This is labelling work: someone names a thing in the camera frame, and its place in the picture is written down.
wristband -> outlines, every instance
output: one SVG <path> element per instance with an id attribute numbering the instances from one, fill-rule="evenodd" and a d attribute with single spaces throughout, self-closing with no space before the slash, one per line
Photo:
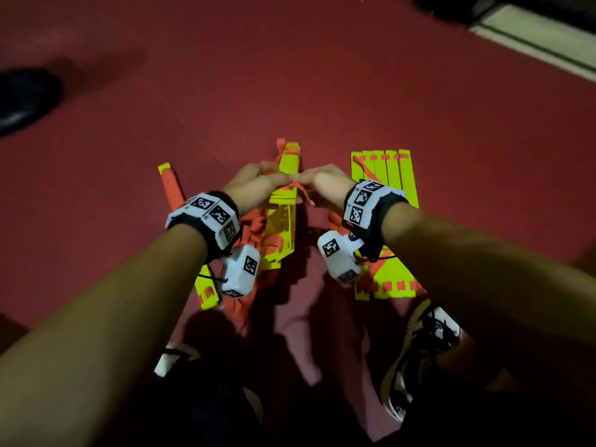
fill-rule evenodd
<path id="1" fill-rule="evenodd" d="M 166 229 L 186 224 L 198 230 L 207 243 L 207 263 L 227 255 L 240 236 L 238 207 L 222 191 L 198 194 L 168 215 Z"/>
<path id="2" fill-rule="evenodd" d="M 383 249 L 383 220 L 399 202 L 408 202 L 403 191 L 374 180 L 357 183 L 346 195 L 341 224 L 364 241 L 360 252 L 370 262 L 376 262 Z"/>

shoe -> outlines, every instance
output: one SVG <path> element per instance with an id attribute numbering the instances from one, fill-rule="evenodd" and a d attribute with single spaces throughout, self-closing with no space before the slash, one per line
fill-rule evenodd
<path id="1" fill-rule="evenodd" d="M 402 352 L 381 383 L 381 402 L 394 419 L 404 420 L 412 392 L 420 385 L 421 362 L 449 350 L 460 335 L 459 325 L 429 299 L 416 307 L 408 320 Z"/>
<path id="2" fill-rule="evenodd" d="M 41 119 L 62 99 L 62 83 L 41 68 L 0 72 L 0 136 Z"/>

black and white sneaker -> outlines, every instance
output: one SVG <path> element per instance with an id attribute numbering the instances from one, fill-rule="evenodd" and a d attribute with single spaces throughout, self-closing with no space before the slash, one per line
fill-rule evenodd
<path id="1" fill-rule="evenodd" d="M 408 320 L 402 352 L 381 383 L 381 402 L 393 418 L 404 420 L 413 388 L 420 385 L 421 362 L 456 345 L 460 334 L 459 325 L 429 299 L 416 307 Z"/>

maroon floor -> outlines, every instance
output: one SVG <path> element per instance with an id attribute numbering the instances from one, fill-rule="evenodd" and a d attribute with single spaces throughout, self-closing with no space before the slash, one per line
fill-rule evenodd
<path id="1" fill-rule="evenodd" d="M 0 310 L 28 327 L 160 234 L 158 164 L 191 195 L 273 157 L 280 136 L 305 167 L 409 148 L 423 208 L 561 260 L 596 235 L 596 86 L 408 0 L 0 0 L 0 68 L 29 64 L 60 74 L 68 98 L 0 139 Z M 339 383 L 377 439 L 395 427 L 362 366 L 378 305 L 327 292 L 312 252 L 262 298 L 277 305 L 259 329 L 295 361 L 263 359 L 264 376 L 288 398 Z"/>

